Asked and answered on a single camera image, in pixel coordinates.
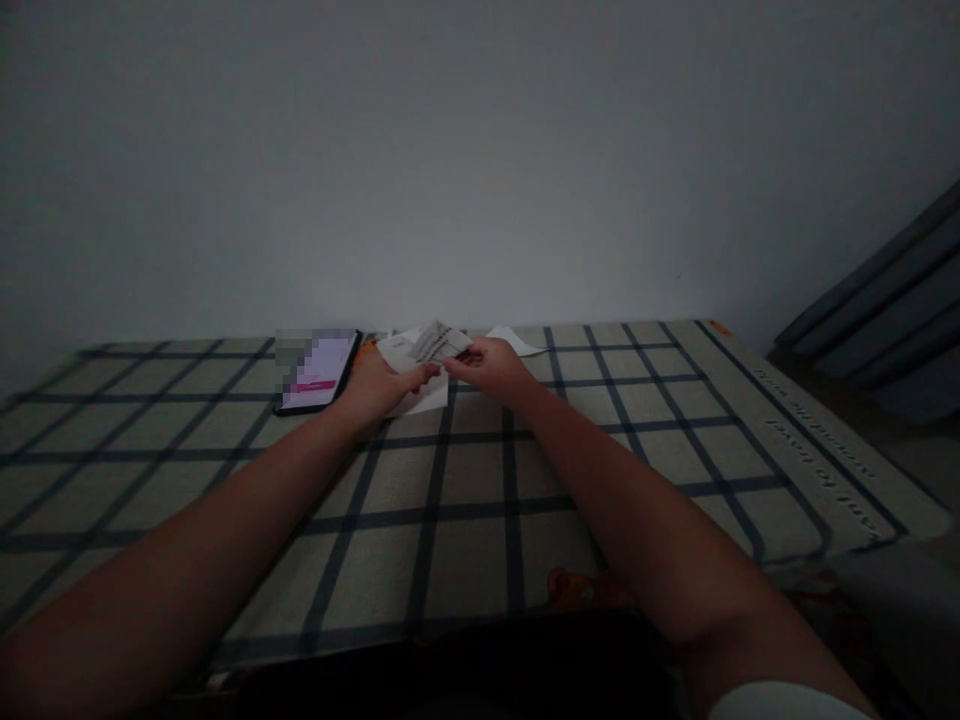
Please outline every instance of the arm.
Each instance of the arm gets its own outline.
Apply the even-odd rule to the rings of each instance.
[[[876,717],[830,651],[726,533],[537,383],[506,342],[477,338],[466,362],[444,365],[526,421],[610,565],[680,655],[700,715],[744,683],[782,680]]]
[[[101,717],[167,690],[228,627],[364,430],[436,366],[369,353],[346,391],[0,646],[0,715]]]

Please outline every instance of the orange object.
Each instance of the orange object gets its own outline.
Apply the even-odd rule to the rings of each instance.
[[[733,333],[727,330],[723,325],[718,323],[716,320],[711,320],[710,324],[713,325],[717,329],[717,332],[719,332],[721,335],[726,335],[727,337],[733,337]]]
[[[371,338],[367,340],[363,345],[357,349],[357,354],[353,358],[353,365],[350,366],[351,369],[357,367],[360,362],[363,360],[364,356],[373,350],[377,346],[376,338]]]
[[[596,578],[555,568],[547,578],[552,612],[573,612],[586,608],[631,608],[633,599],[620,581],[604,570]]]

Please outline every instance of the curtain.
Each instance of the curtain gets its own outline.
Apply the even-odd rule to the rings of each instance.
[[[960,408],[960,182],[777,343],[927,423]]]

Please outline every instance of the table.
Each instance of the table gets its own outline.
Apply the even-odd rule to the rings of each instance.
[[[519,328],[535,377],[769,569],[945,533],[915,479],[710,322]],[[2,417],[7,629],[309,416],[277,418],[270,338],[83,350]],[[452,382],[385,422],[211,655],[306,657],[537,612],[603,558],[522,422]]]

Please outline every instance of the person's left hand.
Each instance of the person's left hand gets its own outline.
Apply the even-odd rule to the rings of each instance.
[[[367,352],[354,369],[347,389],[336,401],[341,412],[359,426],[379,422],[408,392],[419,392],[430,378],[440,374],[437,365],[421,365],[416,370],[398,375],[387,365],[376,348]]]

